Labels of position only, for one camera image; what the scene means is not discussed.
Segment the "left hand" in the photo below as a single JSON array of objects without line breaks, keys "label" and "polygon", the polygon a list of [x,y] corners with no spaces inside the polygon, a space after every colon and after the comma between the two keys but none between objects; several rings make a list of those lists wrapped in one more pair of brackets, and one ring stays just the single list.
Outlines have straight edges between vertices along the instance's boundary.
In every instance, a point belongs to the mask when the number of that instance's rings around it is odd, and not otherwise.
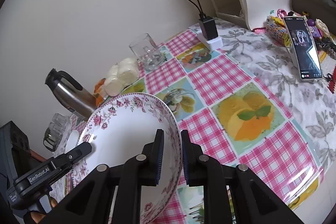
[{"label": "left hand", "polygon": [[[53,209],[54,207],[57,206],[58,202],[53,198],[53,197],[50,197],[49,198],[49,201],[50,201],[50,207]],[[45,214],[41,214],[41,213],[38,213],[36,211],[32,211],[30,213],[30,216],[32,218],[32,220],[35,222],[35,223],[39,223],[46,215]]]}]

